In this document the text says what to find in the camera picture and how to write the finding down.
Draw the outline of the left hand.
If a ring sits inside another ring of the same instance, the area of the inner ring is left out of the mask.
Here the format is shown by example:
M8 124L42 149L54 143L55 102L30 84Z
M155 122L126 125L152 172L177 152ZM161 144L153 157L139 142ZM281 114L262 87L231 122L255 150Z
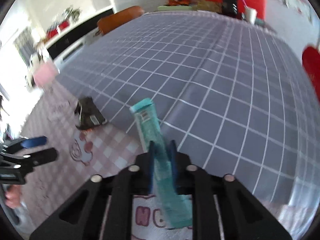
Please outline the left hand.
M5 204L11 209L21 206L21 185L10 185L5 193Z

